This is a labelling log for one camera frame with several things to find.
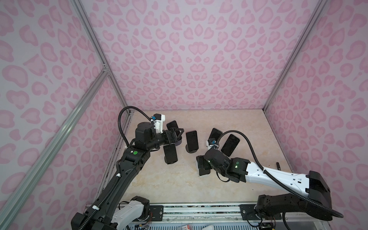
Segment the black phone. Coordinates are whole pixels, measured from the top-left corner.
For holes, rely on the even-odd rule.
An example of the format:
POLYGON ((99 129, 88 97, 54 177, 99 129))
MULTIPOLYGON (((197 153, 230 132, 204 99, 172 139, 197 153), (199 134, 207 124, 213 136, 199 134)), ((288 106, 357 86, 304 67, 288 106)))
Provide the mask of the black phone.
POLYGON ((165 145, 164 150, 164 161, 166 164, 174 164, 178 161, 176 145, 174 143, 165 145))
POLYGON ((240 139, 233 134, 230 134, 225 144, 221 148, 221 152, 230 157, 232 153, 235 151, 236 147, 238 146, 240 139))

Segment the purple phone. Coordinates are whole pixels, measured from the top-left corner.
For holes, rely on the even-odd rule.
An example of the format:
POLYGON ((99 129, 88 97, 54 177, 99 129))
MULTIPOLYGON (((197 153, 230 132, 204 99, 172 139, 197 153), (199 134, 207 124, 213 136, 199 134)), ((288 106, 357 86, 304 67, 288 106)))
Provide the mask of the purple phone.
POLYGON ((166 124, 166 127, 168 130, 171 130, 173 128, 178 128, 178 124, 177 124, 177 121, 176 120, 173 120, 169 123, 166 124))

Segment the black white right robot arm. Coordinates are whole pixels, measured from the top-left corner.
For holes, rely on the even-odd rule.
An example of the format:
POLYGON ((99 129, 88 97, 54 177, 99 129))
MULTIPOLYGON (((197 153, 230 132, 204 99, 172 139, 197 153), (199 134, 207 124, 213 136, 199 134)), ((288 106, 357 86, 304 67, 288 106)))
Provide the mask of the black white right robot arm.
POLYGON ((309 216, 331 221, 333 213, 331 190, 322 175, 315 171, 295 174, 260 167, 242 158, 228 158, 217 149, 203 155, 205 167, 226 178, 226 182, 256 183, 286 191, 283 195, 260 195, 254 208, 261 216, 286 212, 304 212, 309 216))

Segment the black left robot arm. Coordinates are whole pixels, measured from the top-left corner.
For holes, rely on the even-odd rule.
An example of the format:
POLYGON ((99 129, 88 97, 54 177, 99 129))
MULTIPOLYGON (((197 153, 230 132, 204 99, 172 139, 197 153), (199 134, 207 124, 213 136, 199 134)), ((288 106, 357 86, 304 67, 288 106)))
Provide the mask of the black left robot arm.
POLYGON ((150 158, 150 153, 160 146, 175 145, 184 129, 172 128, 158 131, 155 122, 139 123, 135 138, 116 162, 116 172, 100 196, 84 213, 76 213, 71 221, 74 230, 124 230, 138 219, 149 221, 149 200, 134 197, 120 211, 117 211, 122 196, 133 179, 150 158))

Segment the white phone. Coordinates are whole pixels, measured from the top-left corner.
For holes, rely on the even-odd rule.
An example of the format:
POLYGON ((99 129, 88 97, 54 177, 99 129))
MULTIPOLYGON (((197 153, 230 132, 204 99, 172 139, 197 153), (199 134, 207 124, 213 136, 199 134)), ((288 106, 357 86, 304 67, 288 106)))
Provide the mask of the white phone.
POLYGON ((210 174, 211 165, 210 163, 204 158, 203 155, 196 157, 197 161, 197 168, 199 176, 204 176, 210 174))

